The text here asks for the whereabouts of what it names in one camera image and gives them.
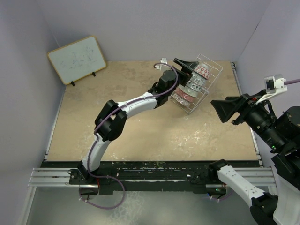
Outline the orange floral pattern bowl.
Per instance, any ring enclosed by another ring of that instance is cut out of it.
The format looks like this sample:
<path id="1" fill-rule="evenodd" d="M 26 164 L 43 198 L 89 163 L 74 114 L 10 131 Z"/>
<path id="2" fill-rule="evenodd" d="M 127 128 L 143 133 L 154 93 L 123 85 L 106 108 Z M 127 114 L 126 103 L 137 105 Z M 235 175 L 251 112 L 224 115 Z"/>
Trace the orange floral pattern bowl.
<path id="1" fill-rule="evenodd" d="M 188 101 L 190 103 L 194 102 L 195 97 L 190 96 L 190 95 L 186 94 L 185 92 L 183 92 L 183 93 L 176 93 L 176 94 L 179 97 L 181 97 L 182 99 L 184 99 L 184 100 L 186 100 L 186 101 Z"/>

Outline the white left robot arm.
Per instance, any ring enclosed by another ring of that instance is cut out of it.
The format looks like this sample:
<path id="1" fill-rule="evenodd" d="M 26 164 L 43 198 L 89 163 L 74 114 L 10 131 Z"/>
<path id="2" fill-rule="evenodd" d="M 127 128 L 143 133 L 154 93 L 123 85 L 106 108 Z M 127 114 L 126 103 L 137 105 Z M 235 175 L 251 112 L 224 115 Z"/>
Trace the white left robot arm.
<path id="1" fill-rule="evenodd" d="M 179 85 L 185 86 L 188 83 L 194 69 L 199 65 L 198 61 L 183 61 L 177 58 L 173 62 L 181 66 L 181 69 L 178 70 L 163 61 L 154 64 L 154 68 L 165 66 L 168 69 L 141 96 L 124 102 L 117 103 L 113 100 L 106 102 L 95 119 L 94 142 L 87 156 L 78 165 L 80 179 L 86 184 L 91 184 L 96 180 L 96 170 L 100 167 L 106 149 L 121 135 L 126 121 L 139 113 L 165 104 Z"/>

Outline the red rimmed bowl underneath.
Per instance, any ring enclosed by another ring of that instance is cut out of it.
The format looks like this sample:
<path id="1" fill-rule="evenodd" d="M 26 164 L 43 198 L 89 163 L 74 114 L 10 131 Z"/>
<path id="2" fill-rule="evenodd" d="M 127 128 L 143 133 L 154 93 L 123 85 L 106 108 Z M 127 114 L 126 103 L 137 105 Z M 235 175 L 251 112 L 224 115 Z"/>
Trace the red rimmed bowl underneath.
<path id="1" fill-rule="evenodd" d="M 206 79 L 201 76 L 201 75 L 192 75 L 192 77 L 190 78 L 190 81 L 194 82 L 194 83 L 197 83 L 199 85 L 201 85 L 202 87 L 205 86 L 206 84 Z"/>

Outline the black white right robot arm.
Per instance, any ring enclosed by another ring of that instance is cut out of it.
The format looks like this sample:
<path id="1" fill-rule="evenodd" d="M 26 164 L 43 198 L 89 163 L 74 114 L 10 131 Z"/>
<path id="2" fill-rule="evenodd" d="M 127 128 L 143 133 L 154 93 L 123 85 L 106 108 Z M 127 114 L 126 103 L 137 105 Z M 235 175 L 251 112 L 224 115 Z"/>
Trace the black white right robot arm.
<path id="1" fill-rule="evenodd" d="M 298 225 L 300 223 L 300 108 L 291 106 L 276 117 L 265 92 L 212 100 L 222 123 L 235 113 L 232 124 L 247 123 L 274 155 L 272 173 L 279 190 L 273 195 L 253 185 L 224 159 L 209 165 L 209 180 L 227 184 L 248 205 L 259 225 Z"/>

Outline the white bowl maroon pattern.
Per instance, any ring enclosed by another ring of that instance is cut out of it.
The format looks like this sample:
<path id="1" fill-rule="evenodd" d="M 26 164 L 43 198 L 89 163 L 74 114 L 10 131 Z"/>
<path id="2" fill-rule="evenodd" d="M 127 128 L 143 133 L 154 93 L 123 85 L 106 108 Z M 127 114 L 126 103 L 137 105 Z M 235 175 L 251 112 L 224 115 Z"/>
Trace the white bowl maroon pattern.
<path id="1" fill-rule="evenodd" d="M 187 107 L 189 108 L 190 107 L 190 102 L 188 102 L 187 100 L 185 99 L 182 99 L 182 98 L 173 98 L 175 101 L 177 101 L 179 104 L 181 104 L 182 106 L 184 107 Z"/>

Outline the white bowl green pattern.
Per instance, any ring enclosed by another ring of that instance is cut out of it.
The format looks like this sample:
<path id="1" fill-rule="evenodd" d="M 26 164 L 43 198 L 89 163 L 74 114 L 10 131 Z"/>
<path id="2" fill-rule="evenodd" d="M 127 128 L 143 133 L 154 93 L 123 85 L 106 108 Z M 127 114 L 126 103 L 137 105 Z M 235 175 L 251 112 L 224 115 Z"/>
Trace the white bowl green pattern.
<path id="1" fill-rule="evenodd" d="M 186 94 L 192 96 L 192 97 L 197 97 L 198 92 L 189 88 L 189 87 L 185 87 L 185 86 L 179 86 L 179 88 Z"/>

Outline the blue triangle pattern bowl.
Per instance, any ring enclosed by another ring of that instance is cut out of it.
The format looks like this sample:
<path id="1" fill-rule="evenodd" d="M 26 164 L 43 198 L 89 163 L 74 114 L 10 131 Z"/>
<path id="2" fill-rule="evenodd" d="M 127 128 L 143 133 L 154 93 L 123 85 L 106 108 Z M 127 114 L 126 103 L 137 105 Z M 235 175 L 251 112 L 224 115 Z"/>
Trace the blue triangle pattern bowl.
<path id="1" fill-rule="evenodd" d="M 206 80 L 208 80 L 210 77 L 210 68 L 205 64 L 198 65 L 194 71 L 204 77 Z"/>

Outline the blue floral pattern bowl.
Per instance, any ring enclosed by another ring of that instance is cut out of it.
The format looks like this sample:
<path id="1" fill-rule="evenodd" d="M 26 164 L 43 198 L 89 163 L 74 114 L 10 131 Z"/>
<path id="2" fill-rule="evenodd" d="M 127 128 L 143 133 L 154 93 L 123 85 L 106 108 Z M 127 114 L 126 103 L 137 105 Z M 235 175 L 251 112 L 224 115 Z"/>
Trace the blue floral pattern bowl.
<path id="1" fill-rule="evenodd" d="M 186 84 L 187 87 L 191 88 L 192 90 L 194 91 L 197 91 L 197 92 L 200 92 L 201 89 L 202 89 L 202 86 L 197 84 L 197 83 L 194 83 L 192 81 L 188 81 L 188 83 Z"/>

